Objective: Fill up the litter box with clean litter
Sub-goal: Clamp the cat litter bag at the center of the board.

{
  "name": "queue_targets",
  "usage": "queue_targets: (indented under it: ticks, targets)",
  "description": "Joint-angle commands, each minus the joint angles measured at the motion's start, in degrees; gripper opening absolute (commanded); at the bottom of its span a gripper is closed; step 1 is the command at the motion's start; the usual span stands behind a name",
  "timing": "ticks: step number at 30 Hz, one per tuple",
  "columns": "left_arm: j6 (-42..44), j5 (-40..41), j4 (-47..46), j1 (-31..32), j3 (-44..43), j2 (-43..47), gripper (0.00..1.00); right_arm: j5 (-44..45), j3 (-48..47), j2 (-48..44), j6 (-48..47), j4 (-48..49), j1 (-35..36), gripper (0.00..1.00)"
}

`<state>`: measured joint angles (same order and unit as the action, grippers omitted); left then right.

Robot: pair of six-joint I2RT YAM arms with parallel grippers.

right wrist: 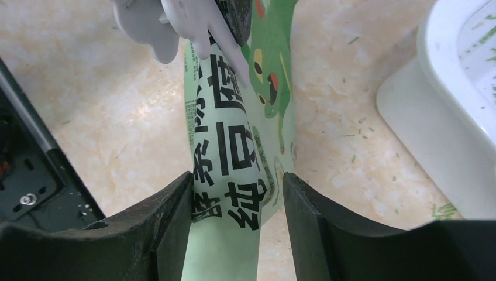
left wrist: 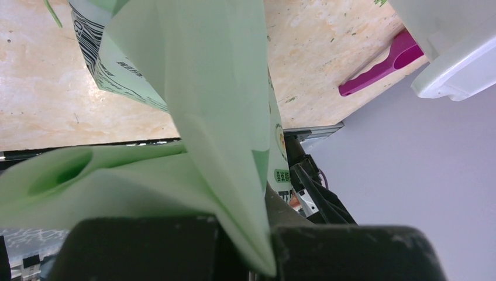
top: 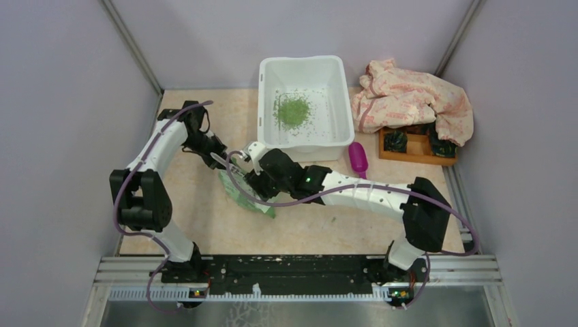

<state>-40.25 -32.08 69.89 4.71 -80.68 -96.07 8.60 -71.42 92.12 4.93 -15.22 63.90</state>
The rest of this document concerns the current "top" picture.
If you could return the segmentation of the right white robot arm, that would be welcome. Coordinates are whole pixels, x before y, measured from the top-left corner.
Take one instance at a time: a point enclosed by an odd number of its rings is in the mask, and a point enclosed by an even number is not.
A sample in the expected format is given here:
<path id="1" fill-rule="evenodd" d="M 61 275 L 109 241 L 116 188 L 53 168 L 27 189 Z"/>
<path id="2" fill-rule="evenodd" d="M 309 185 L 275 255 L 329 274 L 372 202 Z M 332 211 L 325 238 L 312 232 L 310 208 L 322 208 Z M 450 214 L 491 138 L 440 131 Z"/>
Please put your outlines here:
<path id="1" fill-rule="evenodd" d="M 328 167 L 302 166 L 279 149 L 253 142 L 242 152 L 253 165 L 245 182 L 263 202 L 280 193 L 298 203 L 345 206 L 384 215 L 403 224 L 403 234 L 390 245 L 384 273 L 401 281 L 425 253 L 442 250 L 450 205 L 428 179 L 409 184 L 386 184 L 347 176 Z"/>

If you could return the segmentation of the green cat litter bag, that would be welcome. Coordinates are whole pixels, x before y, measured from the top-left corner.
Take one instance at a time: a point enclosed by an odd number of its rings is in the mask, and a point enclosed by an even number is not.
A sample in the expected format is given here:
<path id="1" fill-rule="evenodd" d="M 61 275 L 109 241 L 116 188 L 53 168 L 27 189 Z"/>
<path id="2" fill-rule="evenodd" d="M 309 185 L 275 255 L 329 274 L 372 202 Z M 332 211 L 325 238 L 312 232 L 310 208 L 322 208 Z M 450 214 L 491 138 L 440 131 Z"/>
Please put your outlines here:
<path id="1" fill-rule="evenodd" d="M 255 203 L 234 186 L 234 183 L 232 182 L 233 180 L 235 180 L 239 187 L 241 187 L 246 193 L 250 194 L 251 197 L 257 198 L 258 195 L 256 192 L 253 191 L 244 180 L 246 174 L 247 172 L 245 170 L 232 169 L 233 178 L 230 178 L 225 170 L 219 170 L 218 176 L 221 184 L 224 186 L 226 194 L 241 208 L 255 213 L 262 213 L 272 219 L 276 218 L 276 212 L 273 207 Z"/>

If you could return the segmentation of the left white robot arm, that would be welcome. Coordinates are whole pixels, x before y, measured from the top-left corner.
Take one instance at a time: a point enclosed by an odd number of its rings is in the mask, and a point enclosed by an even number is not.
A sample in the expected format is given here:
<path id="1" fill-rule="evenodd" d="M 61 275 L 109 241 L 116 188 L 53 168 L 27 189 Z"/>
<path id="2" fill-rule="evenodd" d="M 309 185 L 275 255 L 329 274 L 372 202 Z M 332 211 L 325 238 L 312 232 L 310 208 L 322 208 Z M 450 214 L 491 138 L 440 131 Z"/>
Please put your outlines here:
<path id="1" fill-rule="evenodd" d="M 110 173 L 115 228 L 123 236 L 148 238 L 164 251 L 159 268 L 164 282 L 208 279 L 198 245 L 172 220 L 172 202 L 162 177 L 179 149 L 199 156 L 211 170 L 224 169 L 227 147 L 210 130 L 211 103 L 188 100 L 182 109 L 161 111 L 137 157 Z"/>

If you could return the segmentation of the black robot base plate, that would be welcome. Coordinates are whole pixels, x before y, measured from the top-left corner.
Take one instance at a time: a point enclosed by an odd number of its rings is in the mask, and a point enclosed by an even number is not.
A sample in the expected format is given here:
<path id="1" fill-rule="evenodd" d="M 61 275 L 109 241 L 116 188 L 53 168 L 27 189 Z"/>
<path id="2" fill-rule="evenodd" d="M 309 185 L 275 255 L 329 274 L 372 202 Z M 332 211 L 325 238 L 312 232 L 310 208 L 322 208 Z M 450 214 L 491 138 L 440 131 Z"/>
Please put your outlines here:
<path id="1" fill-rule="evenodd" d="M 375 286 L 425 279 L 426 263 L 408 270 L 382 255 L 213 255 L 168 262 L 164 283 L 208 283 L 210 295 L 336 296 L 371 294 Z"/>

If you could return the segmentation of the purple plastic scoop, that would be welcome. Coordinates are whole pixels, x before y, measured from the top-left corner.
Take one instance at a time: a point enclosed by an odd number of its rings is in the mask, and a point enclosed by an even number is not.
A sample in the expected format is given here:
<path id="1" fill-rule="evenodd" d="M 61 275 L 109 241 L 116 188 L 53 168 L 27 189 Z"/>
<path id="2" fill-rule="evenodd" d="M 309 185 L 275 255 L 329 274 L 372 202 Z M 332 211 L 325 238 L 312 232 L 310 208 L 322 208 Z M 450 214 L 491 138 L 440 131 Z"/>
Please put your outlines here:
<path id="1" fill-rule="evenodd" d="M 360 178 L 367 179 L 367 171 L 369 169 L 369 162 L 363 145 L 359 142 L 353 142 L 348 147 L 348 156 L 352 171 Z"/>

